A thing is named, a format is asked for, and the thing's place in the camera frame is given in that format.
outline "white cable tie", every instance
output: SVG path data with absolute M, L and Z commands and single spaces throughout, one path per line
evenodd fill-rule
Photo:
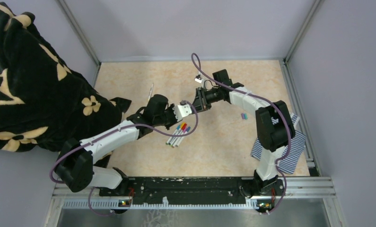
M 248 96 L 248 94 L 251 94 L 252 92 L 251 91 L 247 91 L 245 94 L 244 94 L 244 98 L 246 98 Z

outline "wire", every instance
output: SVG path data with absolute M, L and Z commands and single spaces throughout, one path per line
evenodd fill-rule
M 275 201 L 275 190 L 274 188 L 271 188 L 271 203 L 274 203 Z
M 93 187 L 92 190 L 90 190 L 90 193 L 89 193 L 89 196 L 87 198 L 87 205 L 89 206 L 89 209 L 96 215 L 98 216 L 101 216 L 101 217 L 109 217 L 109 216 L 112 216 L 114 215 L 114 211 L 113 210 L 110 210 L 110 213 L 109 214 L 101 214 L 101 213 L 98 213 L 97 211 L 95 211 L 93 208 L 92 208 L 92 204 L 90 203 L 90 199 L 92 197 L 92 194 L 93 194 L 93 190 L 96 189 L 96 187 Z
M 199 59 L 199 56 L 196 54 L 196 53 L 192 53 L 191 54 L 191 60 L 192 60 L 192 63 L 193 65 L 196 67 L 196 69 L 202 74 L 204 75 L 205 77 L 207 77 L 207 79 L 213 81 L 214 83 L 216 83 L 217 85 L 219 86 L 222 86 L 222 87 L 225 87 L 231 91 L 236 91 L 238 93 L 241 93 L 241 94 L 244 94 L 246 95 L 246 92 L 244 91 L 241 91 L 241 90 L 238 90 L 238 89 L 235 89 L 235 88 L 232 88 L 232 87 L 229 87 L 223 83 L 220 83 L 218 81 L 216 81 L 215 79 L 211 78 L 210 76 L 208 76 L 202 69 L 201 69 L 201 63 L 200 63 L 200 59 Z M 284 127 L 285 127 L 285 130 L 287 131 L 287 137 L 288 137 L 288 147 L 287 147 L 287 152 L 285 153 L 285 155 L 283 155 L 282 157 L 280 158 L 277 158 L 276 161 L 275 161 L 275 164 L 276 164 L 276 168 L 277 168 L 277 171 L 282 175 L 283 179 L 284 179 L 284 190 L 282 192 L 282 195 L 281 195 L 281 199 L 277 202 L 277 204 L 275 205 L 275 207 L 269 211 L 269 213 L 264 213 L 264 214 L 270 214 L 271 212 L 273 212 L 278 206 L 280 206 L 281 204 L 281 201 L 282 201 L 282 198 L 284 198 L 284 195 L 285 195 L 285 192 L 287 190 L 287 179 L 285 177 L 285 175 L 280 171 L 279 167 L 278 167 L 278 162 L 285 159 L 290 151 L 291 151 L 291 132 L 289 131 L 289 127 L 288 127 L 288 123 L 287 121 L 285 120 L 284 116 L 282 115 L 282 112 L 279 110 L 279 108 L 270 100 L 268 100 L 267 98 L 264 98 L 264 97 L 261 97 L 261 96 L 257 96 L 257 95 L 254 95 L 252 93 L 249 93 L 247 94 L 253 98 L 258 98 L 258 99 L 261 99 L 261 100 L 264 100 L 265 102 L 267 102 L 268 104 L 270 104 L 274 109 L 275 111 L 278 113 L 278 115 L 280 116 L 281 120 L 282 120 L 282 123 L 284 124 Z
M 132 204 L 132 199 L 133 199 L 133 196 L 135 195 L 135 189 L 134 188 L 129 188 L 131 191 L 129 192 L 128 194 L 128 197 L 129 197 L 129 205 Z
M 211 84 L 213 87 L 216 87 L 216 86 L 213 85 L 213 82 L 212 82 L 211 80 L 207 79 L 207 80 L 205 80 L 204 83 L 203 83 L 203 85 L 204 85 L 204 89 L 206 89 L 206 90 L 210 90 L 210 89 L 207 89 L 207 88 L 206 88 L 206 82 L 207 82 L 207 81 L 209 81 L 210 84 Z
M 196 122 L 195 122 L 195 126 L 193 127 L 192 131 L 189 131 L 187 134 L 181 134 L 181 135 L 171 135 L 171 134 L 168 134 L 168 133 L 165 133 L 165 132 L 162 132 L 158 129 L 155 129 L 154 127 L 150 126 L 150 125 L 147 125 L 147 124 L 131 124 L 131 125 L 127 125 L 127 126 L 123 126 L 119 129 L 114 129 L 100 137 L 98 137 L 97 139 L 94 139 L 91 141 L 91 144 L 94 144 L 98 141 L 100 141 L 101 139 L 107 137 L 107 136 L 110 136 L 112 135 L 113 133 L 115 132 L 118 132 L 118 131 L 121 131 L 121 130 L 124 130 L 124 129 L 127 129 L 127 128 L 132 128 L 132 127 L 146 127 L 146 128 L 149 128 L 149 129 L 152 129 L 153 131 L 156 131 L 162 135 L 165 135 L 165 136 L 173 136 L 173 137 L 184 137 L 184 136 L 189 136 L 191 135 L 195 130 L 196 128 L 198 127 L 198 123 L 199 123 L 199 116 L 198 116 L 198 112 L 196 111 L 195 107 L 188 101 L 182 101 L 181 104 L 188 104 L 191 106 L 191 109 L 193 109 L 193 112 L 195 113 L 195 117 L 196 117 Z M 90 146 L 91 145 L 90 143 L 86 143 L 86 144 L 83 144 L 77 148 L 74 148 L 72 149 L 70 152 L 66 153 L 64 156 L 62 156 L 61 158 L 59 158 L 55 163 L 54 165 L 51 167 L 50 169 L 50 174 L 49 174 L 49 177 L 51 179 L 51 181 L 55 182 L 55 183 L 64 183 L 63 181 L 59 181 L 59 180 L 56 180 L 54 177 L 53 177 L 53 173 L 54 173 L 54 170 L 56 169 L 56 167 L 58 166 L 59 163 L 61 163 L 64 159 L 66 159 L 68 156 L 72 155 L 73 153 L 77 152 L 78 150 L 80 149 L 83 149 L 87 146 Z
M 112 216 L 115 214 L 115 212 L 113 210 L 110 210 L 110 213 L 109 214 L 101 214 L 101 213 L 98 213 L 97 211 L 95 211 L 92 207 L 92 204 L 90 203 L 90 199 L 92 198 L 92 194 L 93 194 L 93 191 L 96 189 L 96 187 L 93 187 L 92 190 L 90 190 L 90 193 L 89 193 L 89 196 L 87 197 L 87 205 L 89 206 L 89 209 L 96 215 L 98 216 L 102 216 L 102 217 L 109 217 L 109 216 Z M 134 196 L 134 193 L 135 193 L 135 190 L 133 188 L 129 188 L 130 189 L 130 192 L 128 194 L 128 197 L 129 197 L 129 205 L 127 206 L 123 206 L 123 207 L 129 207 L 131 206 L 132 204 L 132 199 L 133 199 L 133 196 Z

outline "small white object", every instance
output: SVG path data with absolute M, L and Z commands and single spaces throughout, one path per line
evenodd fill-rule
M 200 78 L 200 79 L 199 78 L 195 78 L 195 81 L 198 82 L 198 83 L 200 83 L 200 84 L 201 84 L 202 80 L 203 80 L 202 78 Z
M 192 114 L 192 109 L 191 109 L 191 106 L 189 104 L 176 105 L 174 107 L 174 113 L 175 113 L 175 117 L 176 117 L 177 122 L 180 122 L 180 121 L 182 121 L 182 119 L 184 117 L 187 117 L 190 114 Z
M 151 95 L 152 95 L 152 93 L 153 93 L 153 87 L 154 87 L 154 83 L 151 83 L 151 88 L 150 88 L 150 92 L 149 92 L 149 98 L 148 98 L 148 100 L 150 100 Z
M 121 175 L 114 169 L 106 169 L 94 166 L 93 179 L 89 186 L 115 189 L 122 181 Z

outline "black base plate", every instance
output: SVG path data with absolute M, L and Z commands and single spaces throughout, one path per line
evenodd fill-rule
M 130 177 L 128 188 L 133 188 L 134 204 L 162 204 L 167 197 L 169 204 L 245 204 L 245 197 L 260 194 L 245 194 L 242 190 L 253 185 L 252 177 Z M 276 195 L 282 194 L 282 180 L 273 188 Z M 130 190 L 119 193 L 116 190 L 100 188 L 100 196 L 128 196 Z M 271 192 L 262 194 L 270 196 Z

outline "metal frame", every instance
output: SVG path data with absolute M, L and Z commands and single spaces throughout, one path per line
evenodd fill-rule
M 285 57 L 285 61 L 289 62 L 292 58 L 292 56 L 295 53 L 295 50 L 298 48 L 300 42 L 302 41 L 303 37 L 305 36 L 306 31 L 310 27 L 310 24 L 312 23 L 312 20 L 315 16 L 315 14 L 320 9 L 321 5 L 323 4 L 324 0 L 315 0 L 309 13 L 307 14 L 307 17 L 305 21 L 303 22 L 303 25 L 301 26 L 301 29 L 299 30 L 297 36 L 294 39 L 294 42 L 292 43 L 287 56 Z
M 243 179 L 252 179 L 251 177 L 243 177 Z M 57 184 L 49 207 L 49 212 L 44 227 L 56 227 L 60 218 L 62 209 L 89 209 L 87 205 L 87 197 L 92 188 L 86 188 L 78 193 L 73 193 L 64 184 Z M 269 196 L 253 196 L 246 200 L 246 204 L 238 205 L 170 205 L 167 201 L 162 204 L 143 204 L 132 205 L 129 209 L 253 209 L 253 202 L 257 199 L 265 199 Z M 337 199 L 334 185 L 330 177 L 287 177 L 287 191 L 284 199 L 315 199 L 322 198 L 326 204 L 326 215 L 329 217 L 332 226 L 342 222 L 342 215 L 335 212 L 333 206 Z M 115 204 L 119 200 L 128 200 L 128 197 L 100 197 L 99 189 L 94 189 L 91 197 L 92 207 L 94 209 L 114 209 Z
M 92 61 L 97 65 L 100 66 L 101 62 L 99 61 L 95 50 L 93 49 L 92 45 L 90 44 L 88 38 L 83 33 L 82 28 L 79 26 L 77 20 L 75 19 L 74 15 L 72 14 L 70 8 L 68 7 L 68 4 L 65 2 L 65 0 L 55 0 L 63 13 L 65 14 L 65 17 L 67 18 L 69 24 L 71 25 L 72 29 L 74 30 L 75 34 L 78 36 L 80 43 L 85 48 L 86 52 L 89 54 Z
M 90 44 L 88 38 L 83 33 L 83 30 L 79 26 L 77 20 L 75 19 L 72 11 L 66 3 L 66 0 L 56 0 L 60 8 L 64 12 L 67 20 L 72 26 L 74 32 L 78 36 L 80 42 L 84 46 L 86 52 L 89 54 L 90 58 L 97 65 L 96 77 L 94 78 L 93 85 L 96 83 L 97 75 L 100 70 L 101 62 L 98 59 L 94 48 Z M 315 13 L 320 9 L 320 6 L 324 0 L 315 0 L 311 10 L 309 11 L 300 31 L 298 32 L 287 56 L 284 59 L 279 59 L 281 71 L 284 77 L 284 81 L 287 87 L 290 102 L 292 104 L 293 111 L 299 114 L 302 120 L 299 122 L 299 130 L 307 135 L 306 140 L 306 161 L 309 168 L 316 168 L 317 171 L 322 174 L 320 167 L 318 166 L 318 158 L 315 152 L 315 147 L 312 142 L 312 137 L 310 135 L 309 127 L 306 123 L 306 115 L 301 108 L 301 102 L 299 95 L 296 90 L 295 82 L 293 79 L 292 72 L 289 68 L 289 61 L 291 60 L 295 50 L 300 45 L 306 31 L 310 27 L 310 24 L 314 18 Z M 72 193 L 64 184 L 57 184 L 50 203 L 48 214 L 46 217 L 45 227 L 56 227 L 60 218 L 60 213 L 62 209 L 88 209 L 87 197 L 90 193 L 91 188 L 86 188 L 78 193 Z M 127 197 L 100 197 L 98 195 L 99 190 L 94 189 L 92 193 L 92 201 L 95 203 L 93 207 L 98 205 L 100 208 L 110 209 L 115 203 L 110 203 L 109 201 L 126 200 Z M 256 200 L 260 198 L 265 198 L 262 196 L 253 196 L 251 200 Z M 326 216 L 330 222 L 330 225 L 335 226 L 346 226 L 344 217 L 340 205 L 337 200 L 335 189 L 330 177 L 287 177 L 287 195 L 284 199 L 312 199 L 312 198 L 322 198 L 324 201 Z M 237 209 L 247 209 L 253 208 L 250 204 L 246 204 Z M 184 209 L 214 209 L 218 206 L 183 206 Z M 131 209 L 175 209 L 175 205 L 169 205 L 163 203 L 157 206 L 152 205 L 132 205 Z M 221 206 L 218 209 L 231 209 L 231 206 Z

